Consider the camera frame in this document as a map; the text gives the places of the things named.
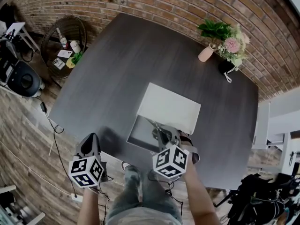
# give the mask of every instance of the pink flower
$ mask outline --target pink flower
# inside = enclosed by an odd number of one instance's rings
[[[250,39],[249,39],[249,37],[245,33],[242,33],[242,41],[245,44],[249,44],[250,43]]]
[[[233,37],[226,39],[224,42],[224,46],[230,53],[237,53],[240,49],[240,44],[238,40],[236,40]]]

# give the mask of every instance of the pink vase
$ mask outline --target pink vase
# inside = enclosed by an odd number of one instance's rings
[[[210,44],[208,45],[208,47],[204,48],[202,50],[202,52],[198,55],[198,59],[201,62],[206,62],[208,58],[210,58],[213,54],[213,52],[215,51],[215,49],[213,49]]]

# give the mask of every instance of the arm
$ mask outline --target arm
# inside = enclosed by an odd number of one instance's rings
[[[77,225],[100,225],[98,194],[89,189],[84,190]]]
[[[184,174],[184,180],[187,186],[189,208],[195,225],[220,225],[210,196],[198,178],[196,168],[192,162],[192,156],[188,156],[187,172]]]

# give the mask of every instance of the jeans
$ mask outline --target jeans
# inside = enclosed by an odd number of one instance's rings
[[[149,178],[157,180],[154,172],[150,172]],[[160,212],[171,214],[182,224],[180,212],[165,189],[157,181],[150,181],[146,172],[140,172],[135,166],[125,169],[124,191],[115,199],[108,213],[108,219],[125,210],[146,207]],[[138,188],[142,182],[142,202],[139,202]]]

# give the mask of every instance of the brick wall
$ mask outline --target brick wall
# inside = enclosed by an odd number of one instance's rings
[[[28,30],[44,34],[57,19],[80,17],[89,43],[118,14],[128,13],[178,31],[204,45],[196,30],[204,18],[240,23],[251,38],[241,71],[268,99],[300,85],[299,17],[285,0],[3,0],[18,8]]]

